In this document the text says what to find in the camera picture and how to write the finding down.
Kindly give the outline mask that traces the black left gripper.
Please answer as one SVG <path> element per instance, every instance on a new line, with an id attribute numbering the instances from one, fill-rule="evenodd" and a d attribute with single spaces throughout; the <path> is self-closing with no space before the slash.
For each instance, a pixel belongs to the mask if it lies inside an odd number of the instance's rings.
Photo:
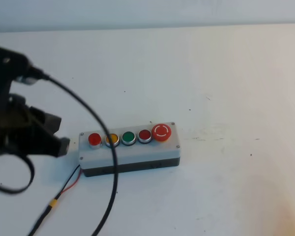
<path id="1" fill-rule="evenodd" d="M 55 136 L 60 124 L 60 117 L 29 107 L 24 97 L 9 94 L 5 104 L 0 103 L 0 155 L 67 155 L 70 139 Z"/>

